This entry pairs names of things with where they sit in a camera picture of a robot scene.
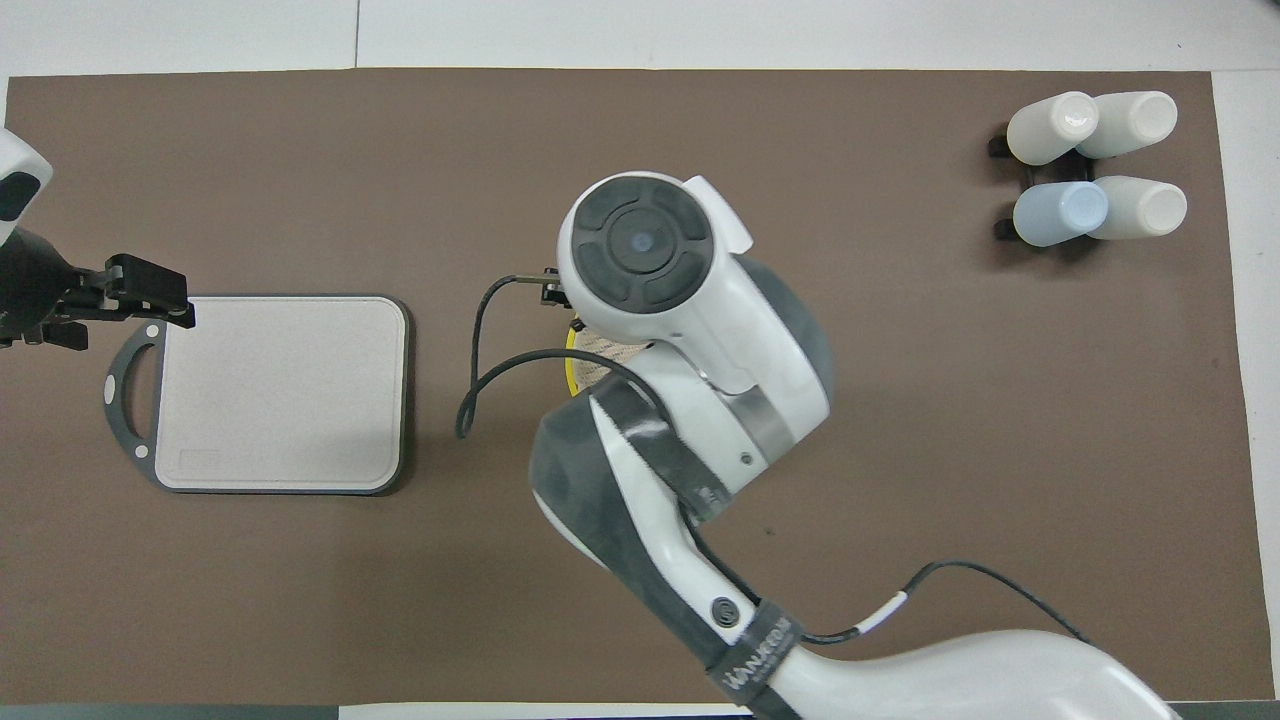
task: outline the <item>black clamp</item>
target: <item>black clamp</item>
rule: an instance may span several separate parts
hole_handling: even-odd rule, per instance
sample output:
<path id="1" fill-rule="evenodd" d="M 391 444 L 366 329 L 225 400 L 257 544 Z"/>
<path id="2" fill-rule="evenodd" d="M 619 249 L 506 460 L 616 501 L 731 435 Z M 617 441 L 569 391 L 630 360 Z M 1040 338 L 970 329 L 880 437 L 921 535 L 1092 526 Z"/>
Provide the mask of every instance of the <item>black clamp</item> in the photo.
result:
<path id="1" fill-rule="evenodd" d="M 74 268 L 23 228 L 0 245 L 0 347 L 22 338 L 84 350 L 82 320 L 129 318 L 195 327 L 186 275 L 127 254 L 113 255 L 102 270 Z"/>
<path id="2" fill-rule="evenodd" d="M 559 270 L 556 268 L 543 268 L 543 274 L 549 277 L 559 278 Z M 564 287 L 558 282 L 543 283 L 541 297 L 539 297 L 541 305 L 558 305 L 567 310 L 572 310 L 573 305 L 568 301 L 568 295 L 564 295 Z"/>
<path id="3" fill-rule="evenodd" d="M 803 633 L 799 620 L 773 602 L 762 600 L 742 635 L 707 669 L 707 676 L 733 703 L 751 705 Z"/>

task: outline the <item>white cutting board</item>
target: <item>white cutting board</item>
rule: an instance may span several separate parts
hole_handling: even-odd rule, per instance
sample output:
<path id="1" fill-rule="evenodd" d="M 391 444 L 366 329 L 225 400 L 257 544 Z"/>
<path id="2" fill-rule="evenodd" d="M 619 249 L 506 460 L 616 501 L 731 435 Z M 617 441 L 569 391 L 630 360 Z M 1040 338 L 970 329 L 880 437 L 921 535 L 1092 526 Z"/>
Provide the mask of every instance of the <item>white cutting board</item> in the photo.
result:
<path id="1" fill-rule="evenodd" d="M 401 468 L 408 316 L 384 296 L 192 297 L 196 327 L 148 322 L 102 398 L 116 441 L 177 492 L 374 493 Z M 159 350 L 154 437 L 125 418 L 128 369 Z"/>

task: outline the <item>black cable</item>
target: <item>black cable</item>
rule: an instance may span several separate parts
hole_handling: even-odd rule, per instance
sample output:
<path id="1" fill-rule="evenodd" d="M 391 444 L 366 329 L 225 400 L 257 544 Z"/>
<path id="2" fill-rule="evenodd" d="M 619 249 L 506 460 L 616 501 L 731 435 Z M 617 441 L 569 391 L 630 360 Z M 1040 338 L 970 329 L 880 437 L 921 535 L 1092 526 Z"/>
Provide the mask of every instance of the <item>black cable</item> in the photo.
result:
<path id="1" fill-rule="evenodd" d="M 467 433 L 471 432 L 471 425 L 472 423 L 475 423 L 476 398 L 479 397 L 480 391 L 484 389 L 486 384 L 492 383 L 498 375 L 506 373 L 507 370 L 517 365 L 524 365 L 525 363 L 532 363 L 534 360 L 548 360 L 552 357 L 559 357 L 559 359 L 570 357 L 573 360 L 586 360 L 588 363 L 596 363 L 604 365 L 605 368 L 613 370 L 614 373 L 618 373 L 628 382 L 639 387 L 640 392 L 643 392 L 649 398 L 649 402 L 658 413 L 658 416 L 662 418 L 664 423 L 671 424 L 671 413 L 667 410 L 667 404 L 662 401 L 662 397 L 659 397 L 658 392 L 653 389 L 653 386 L 645 382 L 645 379 L 637 375 L 635 370 L 632 370 L 631 368 L 627 368 L 626 365 L 618 363 L 617 360 L 609 360 L 603 355 L 586 352 L 585 350 L 553 347 L 547 350 L 532 350 L 530 352 L 521 352 L 520 355 L 508 357 L 502 363 L 494 365 L 493 369 L 485 373 L 483 378 L 472 383 L 471 389 L 468 389 L 467 395 L 463 396 L 462 404 L 458 405 L 458 416 L 453 424 L 453 434 L 456 434 L 458 439 L 462 439 L 467 437 Z"/>
<path id="2" fill-rule="evenodd" d="M 468 387 L 474 387 L 476 378 L 480 377 L 480 324 L 484 323 L 484 311 L 489 307 L 489 301 L 493 300 L 494 293 L 518 279 L 518 275 L 498 278 L 489 286 L 489 290 L 484 291 L 480 304 L 476 305 L 476 322 L 471 328 L 471 384 Z"/>
<path id="3" fill-rule="evenodd" d="M 863 623 L 859 623 L 858 625 L 854 625 L 852 628 L 849 628 L 847 630 L 842 630 L 840 633 L 832 633 L 829 635 L 805 633 L 804 635 L 801 635 L 800 639 L 809 644 L 836 644 L 860 637 L 867 632 L 870 632 L 870 629 L 878 625 L 881 620 L 896 612 L 897 609 L 901 607 L 902 602 L 905 602 L 906 598 L 910 597 L 910 594 L 915 591 L 915 588 L 918 588 L 920 583 L 924 582 L 924 578 L 928 578 L 936 570 L 940 570 L 942 568 L 968 568 L 970 570 L 977 570 L 989 578 L 1000 580 L 1006 587 L 1009 587 L 1018 594 L 1023 596 L 1025 600 L 1030 601 L 1036 607 L 1039 607 L 1046 615 L 1052 618 L 1055 621 L 1057 621 L 1059 625 L 1066 629 L 1066 632 L 1071 633 L 1071 635 L 1074 635 L 1075 639 L 1087 644 L 1093 644 L 1093 641 L 1085 637 L 1084 633 L 1082 633 L 1075 625 L 1068 621 L 1066 618 L 1064 618 L 1057 610 L 1053 610 L 1047 602 L 1032 594 L 1030 591 L 1015 583 L 1014 580 L 1006 578 L 1005 575 L 992 570 L 991 568 L 979 565 L 977 562 L 970 562 L 968 560 L 940 560 L 936 562 L 929 562 L 924 568 L 920 568 L 920 570 L 916 571 L 915 575 L 913 575 L 911 579 L 908 580 L 905 585 L 902 585 L 902 589 L 899 591 L 899 594 L 902 596 L 901 600 L 899 600 L 899 596 L 895 594 L 893 600 L 891 600 L 888 603 L 884 605 L 884 607 L 890 607 L 890 605 L 893 605 L 893 607 L 891 607 L 887 612 L 884 612 L 882 618 L 876 620 L 876 623 L 870 628 L 867 628 L 865 630 L 860 626 L 863 623 L 867 623 L 867 620 L 863 620 Z"/>
<path id="4" fill-rule="evenodd" d="M 1000 580 L 1009 589 L 1011 589 L 1011 591 L 1016 592 L 1018 594 L 1023 596 L 1024 598 L 1027 598 L 1036 607 L 1039 607 L 1046 615 L 1048 615 L 1050 618 L 1052 618 L 1059 625 L 1062 625 L 1062 628 L 1065 628 L 1066 632 L 1071 633 L 1071 635 L 1074 635 L 1075 639 L 1078 639 L 1078 641 L 1080 641 L 1083 643 L 1087 643 L 1087 644 L 1093 644 L 1093 641 L 1091 641 L 1088 637 L 1085 637 L 1084 633 L 1082 633 L 1075 625 L 1073 625 L 1071 623 L 1069 623 L 1066 620 L 1066 618 L 1062 616 L 1061 612 L 1059 612 L 1057 610 L 1053 610 L 1052 607 L 1050 607 L 1050 605 L 1047 602 L 1044 602 L 1043 600 L 1041 600 L 1041 598 L 1036 597 L 1034 594 L 1032 594 L 1030 591 L 1028 591 L 1027 588 L 1024 588 L 1020 584 L 1015 583 L 1014 580 L 1006 578 L 1005 575 L 1001 575 L 1000 573 L 992 570 L 991 568 L 987 568 L 984 565 L 979 565 L 977 562 L 970 562 L 969 560 L 940 560 L 937 562 L 929 562 L 924 568 L 920 568 L 920 570 L 910 580 L 908 580 L 908 583 L 905 585 L 902 585 L 902 592 L 910 594 L 911 591 L 914 591 L 916 587 L 919 587 L 919 584 L 922 582 L 924 582 L 924 578 L 928 578 L 931 574 L 933 574 L 934 570 L 941 570 L 942 568 L 968 568 L 970 570 L 977 570 L 977 571 L 982 573 L 983 575 L 987 575 L 988 578 L 995 578 L 996 580 Z"/>

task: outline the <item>black strap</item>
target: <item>black strap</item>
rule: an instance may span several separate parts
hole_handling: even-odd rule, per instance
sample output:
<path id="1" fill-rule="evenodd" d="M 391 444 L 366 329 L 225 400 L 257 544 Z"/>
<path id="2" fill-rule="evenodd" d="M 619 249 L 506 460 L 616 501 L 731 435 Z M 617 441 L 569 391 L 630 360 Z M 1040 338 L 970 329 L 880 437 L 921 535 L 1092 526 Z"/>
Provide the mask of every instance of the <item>black strap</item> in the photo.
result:
<path id="1" fill-rule="evenodd" d="M 658 416 L 631 383 L 609 375 L 591 386 L 591 396 L 613 419 L 622 437 L 694 512 L 699 523 L 716 518 L 728 507 L 733 495 L 724 483 L 680 439 L 675 428 Z"/>
<path id="2" fill-rule="evenodd" d="M 755 720 L 800 720 L 800 715 L 794 707 L 782 700 L 782 696 L 773 688 L 764 688 L 764 692 L 755 696 L 748 707 Z"/>
<path id="3" fill-rule="evenodd" d="M 782 659 L 800 642 L 804 628 L 768 600 L 755 609 L 751 624 L 710 667 L 707 676 L 731 701 L 751 705 L 768 687 Z"/>

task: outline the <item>cable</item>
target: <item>cable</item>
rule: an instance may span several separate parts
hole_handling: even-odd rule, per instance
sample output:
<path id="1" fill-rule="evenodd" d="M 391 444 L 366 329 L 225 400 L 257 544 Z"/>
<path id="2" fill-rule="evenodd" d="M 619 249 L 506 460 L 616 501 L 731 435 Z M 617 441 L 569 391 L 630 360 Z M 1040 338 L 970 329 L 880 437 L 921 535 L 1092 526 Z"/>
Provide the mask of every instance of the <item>cable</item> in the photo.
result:
<path id="1" fill-rule="evenodd" d="M 1015 583 L 1014 580 L 1006 578 L 1005 575 L 992 570 L 991 568 L 979 565 L 977 562 L 970 562 L 968 560 L 940 560 L 936 562 L 929 562 L 924 568 L 920 568 L 920 570 L 916 571 L 915 575 L 913 575 L 911 579 L 908 580 L 905 585 L 902 585 L 902 589 L 897 591 L 893 594 L 893 597 L 890 598 L 888 602 L 882 605 L 879 610 L 877 610 L 876 612 L 868 615 L 867 619 L 863 620 L 861 623 L 858 623 L 856 625 L 849 628 L 847 630 L 842 630 L 840 633 L 833 633 L 829 635 L 805 633 L 800 639 L 810 644 L 836 644 L 872 632 L 877 625 L 883 623 L 893 612 L 897 612 L 897 610 L 902 607 L 904 603 L 906 603 L 908 597 L 910 597 L 910 594 L 915 591 L 915 588 L 918 588 L 920 583 L 924 582 L 924 578 L 928 578 L 936 570 L 940 570 L 942 568 L 968 568 L 970 570 L 977 570 L 989 578 L 1000 580 L 1006 587 L 1009 587 L 1018 594 L 1023 596 L 1025 600 L 1030 601 L 1036 607 L 1039 607 L 1046 615 L 1052 618 L 1055 621 L 1057 621 L 1059 625 L 1066 629 L 1066 632 L 1071 633 L 1071 635 L 1074 635 L 1075 639 L 1087 644 L 1093 644 L 1093 641 L 1085 637 L 1084 633 L 1082 633 L 1075 625 L 1069 623 L 1066 618 L 1064 618 L 1057 610 L 1053 610 L 1052 607 L 1050 607 L 1047 602 L 1032 594 L 1030 591 Z"/>
<path id="2" fill-rule="evenodd" d="M 494 281 L 494 283 L 489 286 L 489 290 L 484 292 L 484 296 L 480 299 L 480 304 L 476 305 L 476 319 L 471 328 L 471 386 L 467 389 L 466 396 L 463 396 L 462 404 L 458 405 L 458 415 L 453 424 L 453 434 L 457 436 L 458 439 L 466 438 L 471 432 L 471 425 L 475 423 L 476 401 L 480 396 L 480 391 L 484 389 L 486 384 L 492 383 L 498 375 L 517 365 L 548 357 L 585 360 L 588 363 L 595 363 L 614 370 L 640 388 L 640 391 L 649 398 L 649 402 L 654 406 L 658 416 L 667 424 L 672 424 L 671 413 L 667 410 L 667 405 L 662 401 L 662 397 L 658 396 L 658 392 L 653 389 L 653 386 L 637 375 L 635 370 L 623 366 L 616 360 L 611 360 L 594 352 L 572 348 L 534 350 L 531 352 L 522 352 L 508 357 L 507 360 L 494 365 L 494 368 L 485 373 L 483 378 L 477 377 L 480 374 L 480 328 L 484 323 L 485 310 L 489 307 L 489 301 L 493 300 L 493 296 L 511 283 L 536 283 L 545 287 L 557 282 L 559 282 L 559 275 L 552 273 L 506 275 Z"/>
<path id="3" fill-rule="evenodd" d="M 605 368 L 618 373 L 628 382 L 639 387 L 640 392 L 643 392 L 649 398 L 649 402 L 658 413 L 658 416 L 662 418 L 664 423 L 671 424 L 671 413 L 667 410 L 667 404 L 662 401 L 662 397 L 659 397 L 658 392 L 653 389 L 653 386 L 645 382 L 645 379 L 637 375 L 636 372 L 632 370 L 631 368 L 627 368 L 626 365 L 616 360 L 609 360 L 608 357 L 604 357 L 603 355 L 596 355 L 594 352 L 586 352 L 582 350 L 570 350 L 567 347 L 549 347 L 547 350 L 532 350 L 529 352 L 521 352 L 520 355 L 508 357 L 502 363 L 494 365 L 493 369 L 485 373 L 483 378 L 472 383 L 471 389 L 468 389 L 467 395 L 463 396 L 462 404 L 458 405 L 458 416 L 453 424 L 453 434 L 456 434 L 458 439 L 463 439 L 467 437 L 467 433 L 471 432 L 471 425 L 475 423 L 476 397 L 480 395 L 480 391 L 484 389 L 485 386 L 492 383 L 498 375 L 506 373 L 507 370 L 517 365 L 524 365 L 525 363 L 532 363 L 534 360 L 547 360 L 550 357 L 572 357 L 575 360 L 599 363 L 600 365 L 604 365 Z"/>

